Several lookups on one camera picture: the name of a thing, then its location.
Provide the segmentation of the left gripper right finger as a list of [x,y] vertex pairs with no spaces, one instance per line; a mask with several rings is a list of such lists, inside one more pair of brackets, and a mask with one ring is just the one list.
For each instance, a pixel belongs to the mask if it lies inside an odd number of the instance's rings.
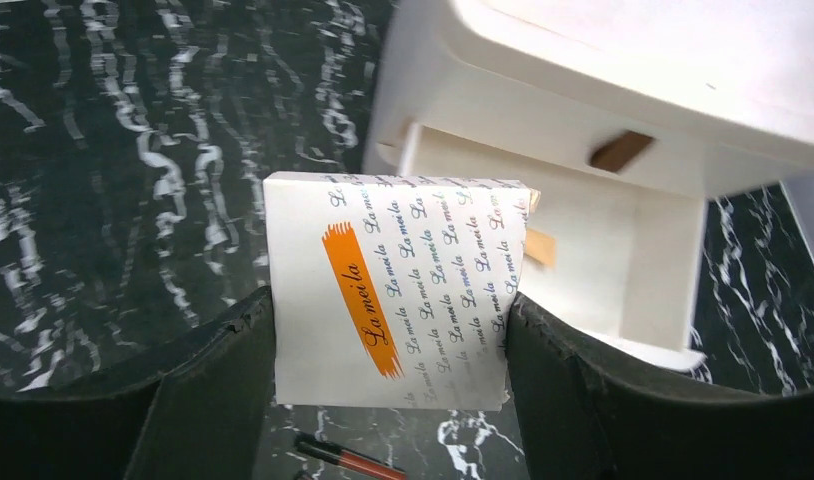
[[524,295],[506,358],[534,479],[814,479],[814,389],[703,383],[650,365]]

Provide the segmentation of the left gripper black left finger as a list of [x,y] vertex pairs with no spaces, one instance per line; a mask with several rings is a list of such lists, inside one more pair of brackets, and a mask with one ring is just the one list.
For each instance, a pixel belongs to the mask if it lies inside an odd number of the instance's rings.
[[248,479],[273,394],[272,294],[71,383],[0,394],[0,479]]

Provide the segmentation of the white square makeup packet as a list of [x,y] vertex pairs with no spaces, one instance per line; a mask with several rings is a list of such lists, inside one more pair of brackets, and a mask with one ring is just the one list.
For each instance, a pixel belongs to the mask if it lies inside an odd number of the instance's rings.
[[279,403],[502,407],[530,189],[277,172],[263,196]]

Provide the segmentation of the white drawer organizer box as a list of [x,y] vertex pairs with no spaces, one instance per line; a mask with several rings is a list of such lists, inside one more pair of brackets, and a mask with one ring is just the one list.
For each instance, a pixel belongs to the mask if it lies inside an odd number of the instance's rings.
[[814,1],[403,1],[389,25],[364,168],[411,125],[694,197],[814,170]]

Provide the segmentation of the beige makeup tube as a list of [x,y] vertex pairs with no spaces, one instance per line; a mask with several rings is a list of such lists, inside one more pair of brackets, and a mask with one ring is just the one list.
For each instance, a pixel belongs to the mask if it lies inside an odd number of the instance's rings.
[[556,239],[532,228],[526,229],[524,254],[547,268],[556,266]]

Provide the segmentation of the white pull-out drawer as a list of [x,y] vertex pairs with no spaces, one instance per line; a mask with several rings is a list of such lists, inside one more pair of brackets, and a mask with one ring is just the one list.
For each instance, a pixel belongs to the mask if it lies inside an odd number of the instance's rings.
[[368,141],[373,174],[518,180],[539,201],[528,228],[556,239],[556,266],[528,259],[520,291],[572,327],[652,365],[689,372],[707,203],[609,180],[421,125]]

